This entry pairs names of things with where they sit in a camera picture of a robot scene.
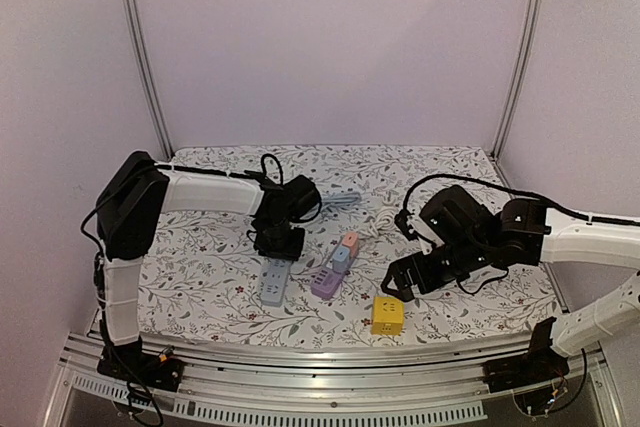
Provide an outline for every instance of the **floral pattern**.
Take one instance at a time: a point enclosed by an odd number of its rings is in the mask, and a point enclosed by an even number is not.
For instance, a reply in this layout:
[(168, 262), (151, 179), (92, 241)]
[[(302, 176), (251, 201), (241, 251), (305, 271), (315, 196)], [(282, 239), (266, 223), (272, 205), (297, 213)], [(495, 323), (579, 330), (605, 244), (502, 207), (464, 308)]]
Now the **floral pattern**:
[[(260, 303), (265, 259), (246, 236), (250, 219), (228, 213), (163, 214), (140, 278), (138, 316), (143, 332), (186, 341), (224, 341), (304, 349), (397, 346), (449, 342), (530, 330), (559, 314), (551, 283), (542, 268), (515, 266), (510, 275), (469, 296), (455, 285), (405, 304), (399, 336), (371, 334), (373, 297), (390, 262), (418, 249), (393, 230), (361, 241), (350, 273), (330, 300), (310, 292), (310, 283), (347, 231), (364, 232), (383, 206), (399, 207), (407, 188), (420, 177), (454, 173), (499, 182), (482, 150), (470, 147), (286, 146), (180, 150), (179, 165), (230, 171), (260, 170), (263, 153), (280, 159), (284, 176), (304, 174), (323, 197), (359, 192), (352, 205), (326, 205), (306, 224), (305, 248), (291, 267), (282, 307)], [(277, 171), (270, 174), (277, 179)], [(427, 183), (415, 192), (418, 209), (453, 181)], [(475, 184), (465, 188), (492, 210), (508, 197)], [(475, 272), (466, 283), (475, 289), (496, 275)]]

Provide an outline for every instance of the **vertical metal post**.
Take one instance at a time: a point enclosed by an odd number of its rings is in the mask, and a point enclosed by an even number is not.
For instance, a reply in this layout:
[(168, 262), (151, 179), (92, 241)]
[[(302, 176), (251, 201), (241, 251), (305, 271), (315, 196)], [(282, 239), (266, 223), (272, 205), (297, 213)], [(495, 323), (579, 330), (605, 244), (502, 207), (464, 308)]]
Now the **vertical metal post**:
[(153, 127), (155, 128), (156, 136), (158, 137), (158, 142), (162, 149), (162, 154), (168, 160), (173, 157), (174, 150), (171, 145), (171, 139), (169, 138), (169, 130), (167, 129), (164, 114), (160, 107), (160, 100), (158, 98), (156, 85), (153, 81), (151, 64), (149, 63), (147, 48), (144, 43), (144, 35), (142, 33), (142, 26), (140, 23), (140, 15), (138, 13), (138, 4), (136, 3), (136, 0), (122, 1), (124, 3), (125, 17), (127, 18), (127, 24), (129, 25), (129, 34), (131, 35), (133, 50), (138, 64), (138, 70), (140, 72), (140, 80), (142, 81), (142, 87), (147, 99), (147, 105), (149, 107), (149, 113), (151, 114)]
[(529, 56), (531, 54), (531, 46), (533, 45), (533, 37), (536, 23), (538, 21), (541, 2), (542, 0), (529, 0), (527, 4), (527, 14), (525, 17), (522, 38), (520, 39), (518, 58), (513, 69), (511, 85), (509, 86), (509, 94), (507, 95), (507, 101), (502, 113), (502, 118), (500, 119), (500, 126), (498, 127), (498, 132), (490, 154), (491, 158), (496, 162), (500, 160), (504, 147), (507, 143), (507, 138), (509, 137), (509, 131), (511, 130), (513, 116), (518, 105), (518, 98), (520, 97), (520, 91), (522, 90), (522, 84), (524, 82)]

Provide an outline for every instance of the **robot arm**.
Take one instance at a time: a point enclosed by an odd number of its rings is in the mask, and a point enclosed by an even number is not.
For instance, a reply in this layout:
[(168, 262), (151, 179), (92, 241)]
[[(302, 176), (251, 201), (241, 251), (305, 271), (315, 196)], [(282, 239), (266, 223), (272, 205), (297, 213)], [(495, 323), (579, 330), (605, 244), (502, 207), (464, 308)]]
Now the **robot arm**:
[[(94, 209), (104, 250), (104, 258), (97, 258), (94, 278), (106, 345), (99, 371), (128, 380), (130, 373), (123, 373), (120, 366), (127, 363), (135, 370), (147, 361), (138, 330), (138, 280), (161, 213), (199, 210), (249, 215), (256, 231), (254, 248), (260, 255), (297, 260), (305, 231), (292, 224), (303, 222), (319, 203), (318, 190), (304, 176), (276, 184), (264, 172), (178, 167), (156, 163), (145, 152), (131, 154)], [(177, 381), (169, 384), (172, 390), (177, 387)]]
[[(440, 242), (429, 252), (423, 243), (423, 252), (393, 262), (382, 290), (406, 302), (413, 299), (413, 285), (423, 294), (451, 281), (460, 285), (487, 265), (507, 270), (516, 263), (590, 262), (640, 269), (637, 219), (574, 214), (586, 220), (519, 198), (493, 215), (462, 187), (444, 189), (424, 206), (419, 220), (407, 211), (396, 217), (409, 238), (435, 235)], [(638, 320), (640, 271), (590, 305), (536, 325), (527, 354), (488, 362), (485, 381), (499, 391), (554, 378), (556, 371), (566, 374), (566, 357)]]

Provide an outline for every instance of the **yellow box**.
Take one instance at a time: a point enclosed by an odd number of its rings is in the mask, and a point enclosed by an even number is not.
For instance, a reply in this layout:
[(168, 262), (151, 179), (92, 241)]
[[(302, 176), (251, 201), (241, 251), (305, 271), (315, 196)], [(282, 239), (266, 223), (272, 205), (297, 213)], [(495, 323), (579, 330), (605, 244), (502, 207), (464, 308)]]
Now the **yellow box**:
[(394, 297), (373, 299), (371, 333), (375, 335), (400, 335), (404, 325), (404, 304)]

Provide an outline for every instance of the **white wall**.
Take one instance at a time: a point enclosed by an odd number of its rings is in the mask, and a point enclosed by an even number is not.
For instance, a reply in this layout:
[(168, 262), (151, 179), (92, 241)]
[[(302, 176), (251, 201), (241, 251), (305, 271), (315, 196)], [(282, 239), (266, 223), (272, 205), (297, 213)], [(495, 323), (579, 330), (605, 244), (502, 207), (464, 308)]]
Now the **white wall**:
[[(640, 216), (639, 0), (543, 0), (504, 167), (516, 186), (579, 209)], [(631, 272), (556, 267), (574, 308)], [(638, 425), (640, 327), (603, 342), (629, 426)]]
[(138, 0), (177, 146), (491, 143), (526, 0)]
[(36, 425), (94, 308), (79, 223), (133, 149), (158, 154), (121, 0), (0, 0), (0, 425)]

